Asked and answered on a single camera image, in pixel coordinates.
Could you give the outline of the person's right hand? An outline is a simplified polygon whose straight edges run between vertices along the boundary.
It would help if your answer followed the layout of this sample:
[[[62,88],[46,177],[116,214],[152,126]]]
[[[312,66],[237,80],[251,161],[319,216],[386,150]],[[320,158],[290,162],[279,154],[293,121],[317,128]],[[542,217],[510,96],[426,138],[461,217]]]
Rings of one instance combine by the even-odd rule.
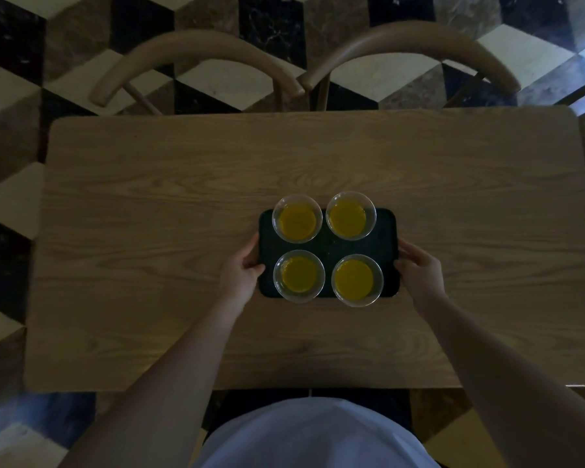
[[[414,307],[419,309],[430,301],[446,298],[442,265],[437,258],[403,238],[398,239],[398,253],[398,259],[413,262],[413,270],[400,277]]]

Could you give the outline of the person's left hand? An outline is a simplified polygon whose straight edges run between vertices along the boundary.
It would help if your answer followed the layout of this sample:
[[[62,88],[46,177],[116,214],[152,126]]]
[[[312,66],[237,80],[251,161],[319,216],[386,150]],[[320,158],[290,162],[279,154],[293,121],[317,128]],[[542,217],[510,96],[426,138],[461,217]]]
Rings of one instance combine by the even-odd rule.
[[[219,294],[226,306],[240,314],[252,297],[257,279],[246,274],[246,268],[261,264],[258,256],[259,233],[256,232],[249,241],[235,251],[222,267],[219,281]]]

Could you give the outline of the black rectangular serving tray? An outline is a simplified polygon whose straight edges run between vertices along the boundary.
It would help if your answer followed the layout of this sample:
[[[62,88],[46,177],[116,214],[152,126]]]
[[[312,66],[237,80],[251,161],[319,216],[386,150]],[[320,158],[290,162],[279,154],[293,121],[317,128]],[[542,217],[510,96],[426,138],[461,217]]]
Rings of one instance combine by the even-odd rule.
[[[336,264],[351,254],[363,254],[375,260],[383,274],[381,298],[395,296],[400,288],[400,274],[393,265],[398,258],[397,221],[394,213],[387,208],[376,209],[374,229],[364,238],[347,241],[337,237],[323,223],[319,233],[309,242],[296,244],[283,240],[272,223],[273,210],[262,212],[258,220],[259,262],[266,266],[258,280],[258,288],[266,298],[282,298],[274,284],[274,267],[282,255],[293,250],[305,250],[317,256],[326,271],[326,284],[320,291],[320,298],[335,298],[331,286],[331,275]]]

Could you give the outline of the person's left forearm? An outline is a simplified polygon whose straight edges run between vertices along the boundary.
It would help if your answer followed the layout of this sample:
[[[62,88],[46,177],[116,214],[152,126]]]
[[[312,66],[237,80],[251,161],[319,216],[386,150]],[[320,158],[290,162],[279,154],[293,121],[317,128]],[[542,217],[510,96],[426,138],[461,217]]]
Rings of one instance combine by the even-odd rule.
[[[187,468],[226,344],[248,300],[217,299],[57,468]]]

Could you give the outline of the person's right forearm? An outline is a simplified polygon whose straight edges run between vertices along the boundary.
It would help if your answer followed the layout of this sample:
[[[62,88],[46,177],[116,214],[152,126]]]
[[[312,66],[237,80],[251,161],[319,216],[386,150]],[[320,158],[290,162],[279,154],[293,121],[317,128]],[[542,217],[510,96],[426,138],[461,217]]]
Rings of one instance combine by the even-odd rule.
[[[445,294],[413,298],[510,468],[585,468],[585,400]]]

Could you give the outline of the clear cup of orange juice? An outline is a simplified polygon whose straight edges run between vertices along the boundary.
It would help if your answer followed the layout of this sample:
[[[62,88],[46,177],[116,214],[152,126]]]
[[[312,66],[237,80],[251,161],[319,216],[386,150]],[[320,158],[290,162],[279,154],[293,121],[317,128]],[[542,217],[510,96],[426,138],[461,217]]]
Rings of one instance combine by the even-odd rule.
[[[321,230],[323,214],[310,196],[294,194],[281,198],[271,219],[274,231],[284,241],[303,244],[313,240]]]
[[[310,251],[284,253],[274,265],[273,282],[279,295],[306,304],[316,298],[326,282],[326,271],[320,259]]]
[[[378,300],[384,275],[379,264],[364,254],[350,254],[334,267],[331,285],[338,300],[350,307],[366,307]]]
[[[368,196],[358,191],[342,191],[333,196],[326,207],[329,229],[347,241],[357,241],[374,229],[377,211]]]

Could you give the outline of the person's white shirt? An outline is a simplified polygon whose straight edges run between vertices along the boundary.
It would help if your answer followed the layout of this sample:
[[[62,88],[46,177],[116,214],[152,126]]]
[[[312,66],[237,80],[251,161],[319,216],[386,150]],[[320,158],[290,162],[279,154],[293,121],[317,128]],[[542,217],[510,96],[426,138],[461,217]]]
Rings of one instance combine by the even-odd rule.
[[[405,427],[331,397],[302,397],[236,417],[205,440],[193,468],[441,468]]]

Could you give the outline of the wooden curved-back chair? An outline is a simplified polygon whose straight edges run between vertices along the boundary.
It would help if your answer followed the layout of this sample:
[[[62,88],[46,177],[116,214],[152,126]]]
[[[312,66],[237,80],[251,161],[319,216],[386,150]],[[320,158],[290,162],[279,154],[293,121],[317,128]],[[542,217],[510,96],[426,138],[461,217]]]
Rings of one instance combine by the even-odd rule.
[[[452,27],[421,20],[386,23],[355,36],[328,54],[318,66],[302,74],[299,83],[306,93],[319,87],[316,109],[326,111],[331,73],[351,60],[379,54],[425,55],[475,70],[475,76],[445,102],[444,108],[460,105],[484,79],[496,85],[504,95],[521,90],[515,75],[482,44]]]
[[[134,48],[94,85],[88,97],[89,101],[98,107],[106,107],[122,89],[149,114],[162,116],[163,113],[130,82],[149,70],[182,58],[226,60],[261,71],[272,79],[277,111],[284,110],[283,93],[290,98],[306,95],[304,86],[293,75],[257,47],[227,33],[190,29],[163,33]]]

